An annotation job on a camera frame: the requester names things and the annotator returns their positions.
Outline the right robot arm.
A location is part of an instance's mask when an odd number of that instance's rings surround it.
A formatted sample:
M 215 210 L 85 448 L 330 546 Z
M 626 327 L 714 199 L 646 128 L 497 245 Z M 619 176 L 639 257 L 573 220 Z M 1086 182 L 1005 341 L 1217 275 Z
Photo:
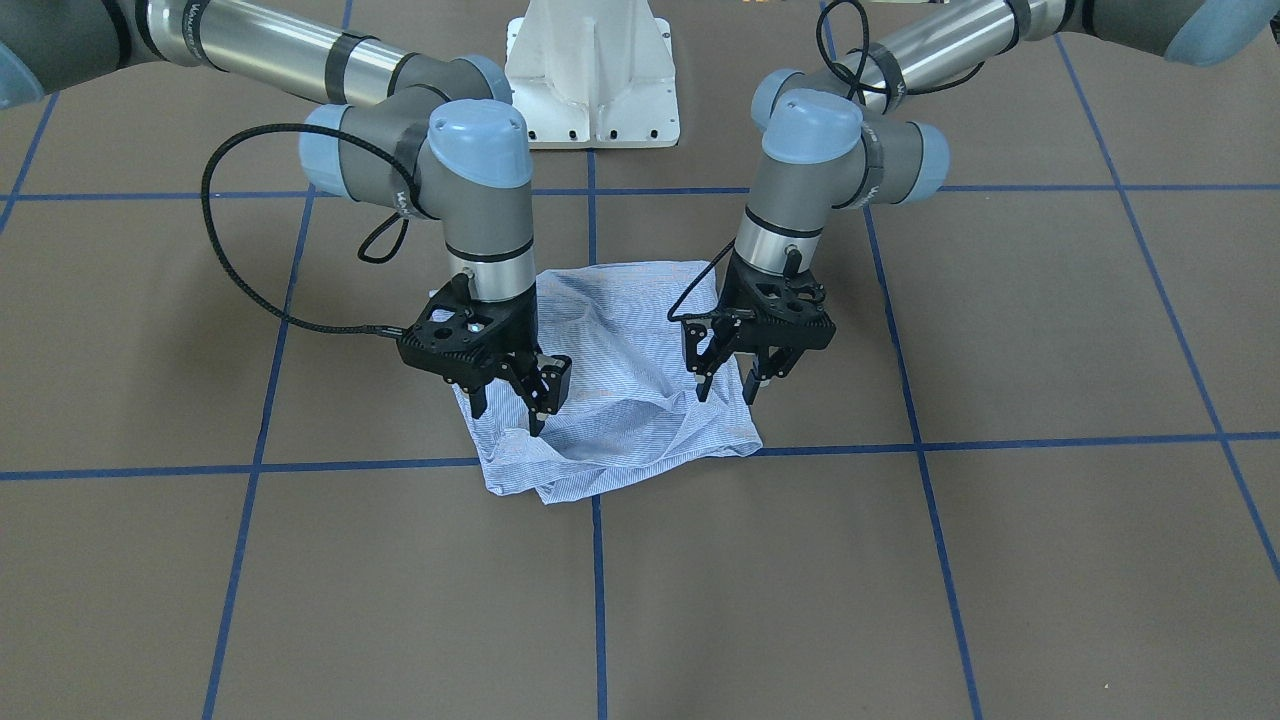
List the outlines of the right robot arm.
M 150 61 L 207 67 L 314 102 L 301 123 L 242 131 L 210 156 L 200 202 L 223 270 L 260 307 L 298 328 L 393 340 L 402 361 L 442 377 L 486 411 L 508 383 L 536 436 L 564 402 L 571 359 L 538 341 L 532 159 L 504 72 L 484 56 L 443 61 L 251 1 L 5 1 L 3 106 Z M 251 290 L 218 236 L 212 176 L 238 145 L 296 135 L 316 190 L 390 211 L 389 225 L 439 222 L 451 277 L 419 319 L 324 325 Z

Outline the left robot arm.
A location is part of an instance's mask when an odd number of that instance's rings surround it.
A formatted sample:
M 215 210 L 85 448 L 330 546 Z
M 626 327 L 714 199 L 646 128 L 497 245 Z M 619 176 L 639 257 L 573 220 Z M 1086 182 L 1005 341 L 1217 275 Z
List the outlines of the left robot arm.
M 1275 1 L 954 1 L 879 42 L 820 47 L 822 68 L 767 76 L 751 100 L 762 158 L 717 305 L 668 318 L 681 325 L 684 361 L 707 400 L 716 373 L 753 359 L 742 384 L 788 375 L 836 327 L 812 272 L 833 211 L 931 197 L 951 152 L 943 135 L 899 118 L 911 97 L 951 90 L 1020 44 L 1076 32 L 1167 61 L 1211 67 L 1238 54 L 1277 14 Z

